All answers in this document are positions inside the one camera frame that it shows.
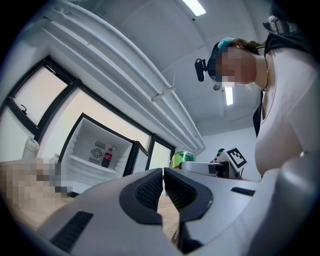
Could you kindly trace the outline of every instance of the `wooden table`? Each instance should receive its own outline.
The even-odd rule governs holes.
[[[17,221],[36,230],[52,213],[73,198],[55,192],[44,177],[52,168],[48,161],[37,158],[0,163],[0,190]],[[179,213],[169,197],[160,196],[158,211],[162,215],[163,232],[170,240],[179,226]]]

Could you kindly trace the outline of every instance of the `small fan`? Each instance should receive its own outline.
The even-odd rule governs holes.
[[[91,151],[91,153],[92,153],[92,156],[94,157],[94,158],[100,158],[100,157],[102,157],[102,150],[100,149],[100,148],[94,148],[92,151]]]

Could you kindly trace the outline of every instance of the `white top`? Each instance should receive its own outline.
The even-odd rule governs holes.
[[[320,149],[317,63],[300,50],[271,50],[275,65],[275,91],[265,119],[261,116],[255,163],[263,175],[280,168],[302,151]]]

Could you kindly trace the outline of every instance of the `green can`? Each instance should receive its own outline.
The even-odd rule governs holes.
[[[171,161],[171,168],[179,168],[179,165],[183,162],[194,162],[196,157],[194,154],[187,151],[176,152]]]

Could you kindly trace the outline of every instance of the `window handle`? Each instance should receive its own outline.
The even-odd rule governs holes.
[[[24,107],[24,109],[22,110],[22,112],[23,112],[25,115],[27,115],[27,108],[26,108],[24,105],[22,105],[22,104],[21,104],[21,106]]]

